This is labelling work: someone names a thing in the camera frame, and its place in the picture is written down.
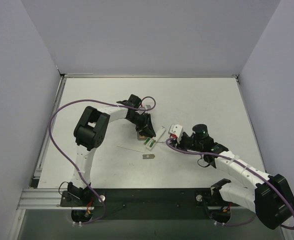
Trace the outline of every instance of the gray wall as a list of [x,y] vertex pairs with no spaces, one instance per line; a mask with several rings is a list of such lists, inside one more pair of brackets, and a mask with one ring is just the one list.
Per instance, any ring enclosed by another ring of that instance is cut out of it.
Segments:
[[280,0],[22,0],[61,73],[239,74]]
[[0,0],[0,240],[28,186],[59,73],[19,0]]
[[282,0],[240,74],[265,166],[294,193],[294,0]]

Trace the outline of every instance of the wall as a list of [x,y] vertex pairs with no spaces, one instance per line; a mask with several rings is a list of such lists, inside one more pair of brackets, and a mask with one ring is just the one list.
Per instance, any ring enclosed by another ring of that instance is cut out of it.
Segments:
[[0,240],[44,138],[59,73],[19,0],[0,0]]
[[21,0],[61,73],[239,74],[280,0]]
[[240,74],[265,166],[294,193],[294,0],[282,0]]

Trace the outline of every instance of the white table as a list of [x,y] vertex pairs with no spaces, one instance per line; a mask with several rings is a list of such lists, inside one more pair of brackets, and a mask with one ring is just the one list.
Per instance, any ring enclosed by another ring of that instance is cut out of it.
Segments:
[[[168,130],[171,124],[180,124],[190,135],[194,125],[206,124],[216,142],[264,170],[234,78],[67,78],[60,106],[80,99],[115,103],[131,94],[156,99],[157,106],[150,112],[155,131],[160,126]],[[92,102],[71,105],[58,114],[53,128],[57,144],[74,160],[73,131],[89,105],[102,107]],[[160,141],[168,136],[166,131]],[[237,183],[213,167],[199,167],[197,156],[175,152],[164,143],[157,143],[152,149],[154,159],[143,159],[141,152],[117,147],[122,141],[138,142],[135,125],[125,119],[108,125],[104,142],[95,153],[91,170],[94,188],[207,188],[222,178]],[[71,179],[73,171],[73,166],[50,143],[38,188],[58,188]]]

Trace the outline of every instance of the tabletop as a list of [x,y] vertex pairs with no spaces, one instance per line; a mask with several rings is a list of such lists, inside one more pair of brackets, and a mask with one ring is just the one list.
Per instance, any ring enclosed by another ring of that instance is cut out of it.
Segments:
[[[67,78],[60,106],[80,99],[107,103],[127,100],[131,94],[152,96],[156,107],[151,110],[155,132],[166,132],[151,151],[154,159],[143,159],[142,152],[118,147],[119,143],[140,146],[135,125],[120,119],[108,125],[105,139],[96,150],[91,185],[94,188],[208,188],[223,178],[240,184],[213,167],[197,165],[198,156],[175,152],[165,143],[171,124],[179,124],[189,135],[196,124],[206,124],[209,135],[228,147],[235,155],[264,171],[246,109],[235,78]],[[153,105],[146,99],[144,104]],[[58,113],[53,137],[74,161],[74,128],[85,107],[104,107],[93,102],[71,105]],[[58,188],[70,181],[74,167],[50,142],[45,152],[38,188]]]

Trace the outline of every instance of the black cable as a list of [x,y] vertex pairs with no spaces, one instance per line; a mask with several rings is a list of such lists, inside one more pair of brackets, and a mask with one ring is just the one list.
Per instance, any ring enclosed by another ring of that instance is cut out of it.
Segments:
[[203,159],[203,158],[201,157],[201,158],[199,158],[199,159],[197,160],[197,164],[198,164],[198,166],[200,166],[200,167],[202,167],[202,168],[208,168],[208,167],[210,166],[209,163],[208,163],[206,166],[202,166],[202,165],[199,164],[199,160],[201,160],[201,159]]
[[59,193],[60,195],[62,195],[62,194],[61,194],[61,187],[62,187],[62,185],[63,185],[64,183],[69,184],[69,182],[67,182],[67,181],[63,181],[63,182],[60,184],[60,186],[59,186],[59,188],[58,188],[58,193]]

